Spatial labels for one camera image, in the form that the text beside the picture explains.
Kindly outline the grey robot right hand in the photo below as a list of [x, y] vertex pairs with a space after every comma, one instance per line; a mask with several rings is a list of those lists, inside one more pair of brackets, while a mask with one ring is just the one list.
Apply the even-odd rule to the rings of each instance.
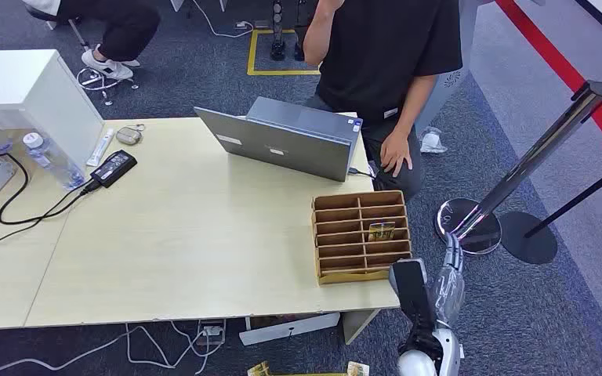
[[458, 320], [465, 297], [462, 274], [464, 252], [454, 233], [446, 234], [444, 264], [433, 283], [433, 308], [438, 324], [452, 328]]

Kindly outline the person's left hand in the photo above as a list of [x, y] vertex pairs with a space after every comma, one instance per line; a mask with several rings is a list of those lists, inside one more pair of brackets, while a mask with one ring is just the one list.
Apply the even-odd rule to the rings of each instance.
[[395, 128], [383, 141], [380, 150], [380, 167], [394, 178], [407, 168], [412, 170], [412, 157], [408, 145], [410, 131]]

